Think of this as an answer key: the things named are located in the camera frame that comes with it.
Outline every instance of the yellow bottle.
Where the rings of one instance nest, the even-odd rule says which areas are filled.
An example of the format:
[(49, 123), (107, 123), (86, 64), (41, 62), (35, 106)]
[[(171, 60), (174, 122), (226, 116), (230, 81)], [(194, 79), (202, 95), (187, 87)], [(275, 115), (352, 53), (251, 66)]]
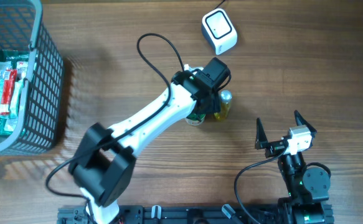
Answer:
[(232, 94), (228, 90), (221, 91), (220, 94), (221, 100), (221, 111), (219, 113), (215, 113), (214, 117), (217, 121), (222, 121), (227, 118), (229, 115), (229, 111), (231, 109), (231, 101), (232, 101)]

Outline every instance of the wood grain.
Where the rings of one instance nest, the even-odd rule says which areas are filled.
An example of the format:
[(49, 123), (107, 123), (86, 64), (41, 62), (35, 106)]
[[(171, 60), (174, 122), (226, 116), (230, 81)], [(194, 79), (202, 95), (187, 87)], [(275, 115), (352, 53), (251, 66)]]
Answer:
[[(73, 155), (85, 130), (122, 121), (165, 88), (138, 56), (147, 32), (169, 38), (184, 63), (205, 65), (214, 52), (200, 31), (218, 1), (46, 4), (44, 22), (65, 59), (60, 142), (35, 157), (0, 157), (0, 223), (54, 223), (59, 207), (81, 204), (44, 189), (50, 170)], [(230, 68), (234, 95), (229, 119), (198, 127), (180, 121), (138, 159), (119, 203), (221, 205), (235, 203), (237, 172), (264, 159), (254, 149), (255, 119), (276, 140), (294, 126), (293, 110), (317, 128), (307, 162), (331, 168), (329, 191), (336, 223), (363, 223), (363, 1), (229, 1), (237, 46), (219, 56)], [(178, 71), (160, 39), (141, 50), (168, 79)], [(77, 187), (66, 170), (52, 185)], [(240, 179), (245, 202), (275, 203), (287, 196), (276, 163)]]

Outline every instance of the white cube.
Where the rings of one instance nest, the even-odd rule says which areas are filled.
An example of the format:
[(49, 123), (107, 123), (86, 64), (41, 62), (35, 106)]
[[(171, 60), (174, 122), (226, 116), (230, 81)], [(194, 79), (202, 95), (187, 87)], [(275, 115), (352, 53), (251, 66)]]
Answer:
[(215, 9), (202, 18), (202, 33), (216, 55), (237, 43), (237, 31), (223, 9)]

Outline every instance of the black metal base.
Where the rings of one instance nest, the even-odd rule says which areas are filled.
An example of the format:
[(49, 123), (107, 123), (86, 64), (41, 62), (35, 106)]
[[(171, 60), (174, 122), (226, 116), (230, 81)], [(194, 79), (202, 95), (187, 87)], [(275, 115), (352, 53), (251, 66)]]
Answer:
[[(251, 205), (247, 208), (260, 223), (283, 223), (276, 205)], [(251, 224), (240, 208), (233, 209), (244, 224)], [(119, 218), (122, 224), (235, 224), (222, 213), (222, 207), (163, 207), (161, 219), (152, 219), (151, 212), (152, 207), (122, 205)], [(57, 224), (92, 223), (87, 220), (84, 207), (77, 206), (60, 208)]]

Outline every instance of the wooden table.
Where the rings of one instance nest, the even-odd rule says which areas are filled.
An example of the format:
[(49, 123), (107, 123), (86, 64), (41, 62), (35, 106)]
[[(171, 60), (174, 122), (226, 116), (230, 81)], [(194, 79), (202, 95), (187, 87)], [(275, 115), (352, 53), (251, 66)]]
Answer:
[[(218, 3), (44, 5), (44, 22), (65, 59), (69, 83), (62, 134), (48, 154), (0, 157), (0, 223), (55, 223), (59, 207), (82, 203), (48, 193), (44, 179), (73, 155), (89, 126), (122, 121), (165, 89), (140, 59), (138, 37), (162, 34), (184, 63), (205, 65), (215, 55), (200, 22)], [(237, 46), (219, 56), (232, 72), (228, 120), (171, 126), (142, 153), (119, 203), (235, 203), (235, 175), (264, 159), (253, 146), (256, 117), (274, 141), (295, 125), (297, 109), (318, 130), (306, 162), (332, 170), (329, 203), (336, 223), (363, 223), (363, 1), (229, 1), (223, 7), (238, 31)], [(168, 79), (180, 70), (161, 39), (144, 39), (141, 50)], [(52, 186), (78, 192), (66, 170)], [(247, 203), (276, 203), (288, 194), (275, 162), (244, 174), (239, 189)]]

